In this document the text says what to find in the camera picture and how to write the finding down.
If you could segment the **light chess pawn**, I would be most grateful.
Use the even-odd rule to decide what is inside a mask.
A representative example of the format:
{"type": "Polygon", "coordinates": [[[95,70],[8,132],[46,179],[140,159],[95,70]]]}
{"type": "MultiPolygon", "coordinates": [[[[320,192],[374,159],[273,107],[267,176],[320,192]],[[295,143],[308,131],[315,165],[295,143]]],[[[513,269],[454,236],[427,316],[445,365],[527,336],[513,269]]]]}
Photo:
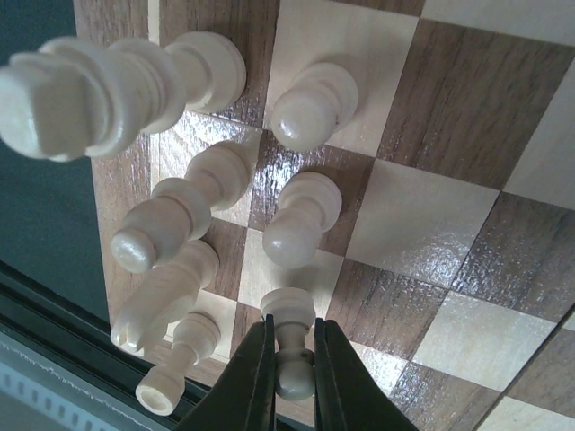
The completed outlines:
{"type": "Polygon", "coordinates": [[[358,102],[358,85],[350,72],[333,63],[315,63],[279,96],[271,111],[270,129],[287,149],[309,152],[350,122],[358,102]]]}
{"type": "Polygon", "coordinates": [[[304,289],[275,289],[261,299],[261,315],[273,317],[277,395],[288,401],[310,398],[315,391],[314,352],[305,347],[316,313],[312,296],[304,289]]]}
{"type": "Polygon", "coordinates": [[[341,191],[318,172],[300,172],[279,193],[278,211],[264,230],[267,257],[282,268],[301,268],[314,256],[322,236],[336,224],[341,191]]]}

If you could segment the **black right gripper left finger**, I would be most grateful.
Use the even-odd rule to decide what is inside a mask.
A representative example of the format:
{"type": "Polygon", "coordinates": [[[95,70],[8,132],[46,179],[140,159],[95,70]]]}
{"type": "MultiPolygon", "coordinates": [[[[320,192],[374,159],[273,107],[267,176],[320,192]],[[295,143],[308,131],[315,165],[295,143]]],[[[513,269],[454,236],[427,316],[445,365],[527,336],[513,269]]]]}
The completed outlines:
{"type": "Polygon", "coordinates": [[[275,429],[275,376],[275,331],[270,315],[251,326],[215,385],[177,428],[275,429]]]}

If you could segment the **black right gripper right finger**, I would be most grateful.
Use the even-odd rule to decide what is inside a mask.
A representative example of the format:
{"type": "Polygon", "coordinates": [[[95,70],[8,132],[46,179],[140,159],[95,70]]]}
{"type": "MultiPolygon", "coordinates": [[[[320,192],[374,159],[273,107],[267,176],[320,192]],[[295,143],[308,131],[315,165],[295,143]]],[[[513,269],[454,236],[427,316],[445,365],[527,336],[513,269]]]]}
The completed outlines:
{"type": "Polygon", "coordinates": [[[385,396],[339,324],[316,319],[315,428],[412,430],[412,422],[385,396]]]}

